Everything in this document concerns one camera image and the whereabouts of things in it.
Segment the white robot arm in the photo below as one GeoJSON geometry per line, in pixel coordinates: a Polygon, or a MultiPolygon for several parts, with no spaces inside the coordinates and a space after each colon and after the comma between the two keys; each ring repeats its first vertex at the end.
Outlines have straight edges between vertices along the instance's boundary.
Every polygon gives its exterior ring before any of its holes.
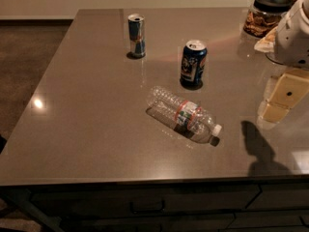
{"type": "Polygon", "coordinates": [[[309,68],[309,0],[297,0],[280,20],[274,56],[283,65],[309,68]]]}

